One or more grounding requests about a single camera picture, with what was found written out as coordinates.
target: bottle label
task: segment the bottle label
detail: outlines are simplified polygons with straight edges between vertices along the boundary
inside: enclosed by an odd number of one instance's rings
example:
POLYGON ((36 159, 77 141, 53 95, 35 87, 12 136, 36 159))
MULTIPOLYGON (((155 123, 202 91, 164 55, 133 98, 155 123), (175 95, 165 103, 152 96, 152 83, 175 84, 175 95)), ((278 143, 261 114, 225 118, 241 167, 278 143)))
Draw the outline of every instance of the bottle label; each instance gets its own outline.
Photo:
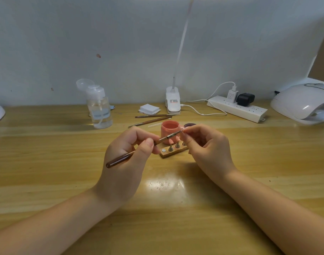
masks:
POLYGON ((104 119, 110 116, 110 112, 108 109, 91 111, 92 118, 96 120, 104 119))

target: black power adapter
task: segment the black power adapter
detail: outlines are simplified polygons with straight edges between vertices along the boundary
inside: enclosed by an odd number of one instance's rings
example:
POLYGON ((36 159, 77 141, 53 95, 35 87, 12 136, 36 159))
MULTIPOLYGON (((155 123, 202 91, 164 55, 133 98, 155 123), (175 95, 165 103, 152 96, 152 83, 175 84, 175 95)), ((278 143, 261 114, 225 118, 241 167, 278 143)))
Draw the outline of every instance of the black power adapter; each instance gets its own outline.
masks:
POLYGON ((239 94, 236 98, 236 102, 240 106, 248 106, 250 103, 254 102, 255 95, 249 93, 239 94))

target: desk surface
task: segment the desk surface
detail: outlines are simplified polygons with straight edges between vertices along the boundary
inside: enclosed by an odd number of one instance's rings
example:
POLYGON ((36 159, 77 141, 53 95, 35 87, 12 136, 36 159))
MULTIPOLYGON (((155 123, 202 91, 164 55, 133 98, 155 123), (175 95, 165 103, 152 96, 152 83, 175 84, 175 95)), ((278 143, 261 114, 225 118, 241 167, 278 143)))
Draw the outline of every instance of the desk surface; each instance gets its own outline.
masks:
MULTIPOLYGON (((267 102, 256 105, 269 108, 267 102)), ((117 105, 114 125, 103 130, 93 128, 86 106, 6 108, 0 121, 0 228, 95 184, 109 143, 129 125, 146 120, 134 118, 138 108, 117 105)), ((222 131, 241 171, 324 216, 324 124, 303 126, 272 109, 267 115, 256 124, 185 108, 174 118, 222 131)), ((142 128, 160 131, 160 126, 142 128)), ((152 155, 136 195, 65 254, 281 252, 183 152, 165 159, 152 155)))

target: white power strip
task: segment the white power strip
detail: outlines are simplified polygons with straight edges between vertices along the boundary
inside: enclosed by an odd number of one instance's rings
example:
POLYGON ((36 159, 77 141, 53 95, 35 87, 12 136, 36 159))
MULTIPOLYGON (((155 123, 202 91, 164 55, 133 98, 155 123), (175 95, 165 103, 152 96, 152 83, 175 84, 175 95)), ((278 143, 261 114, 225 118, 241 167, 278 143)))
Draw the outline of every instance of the white power strip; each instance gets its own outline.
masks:
POLYGON ((227 101, 227 98, 220 96, 210 98, 207 102, 207 106, 220 108, 227 113, 256 123, 265 120, 264 114, 267 111, 267 109, 255 105, 241 106, 237 103, 230 103, 227 101))

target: person's left hand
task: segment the person's left hand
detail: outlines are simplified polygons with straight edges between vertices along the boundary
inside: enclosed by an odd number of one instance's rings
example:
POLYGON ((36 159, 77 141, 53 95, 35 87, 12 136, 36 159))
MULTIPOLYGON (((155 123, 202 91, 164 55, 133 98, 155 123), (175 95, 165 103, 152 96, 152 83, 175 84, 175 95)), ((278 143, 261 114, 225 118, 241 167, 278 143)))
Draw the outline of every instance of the person's left hand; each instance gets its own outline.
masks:
POLYGON ((97 196, 116 207, 120 207, 134 196, 148 157, 151 153, 160 153, 158 147, 154 146, 154 141, 159 139, 159 136, 138 127, 126 130, 114 139, 105 152, 103 171, 95 185, 97 196), (105 166, 114 158, 135 150, 134 145, 138 147, 128 161, 112 168, 105 166))

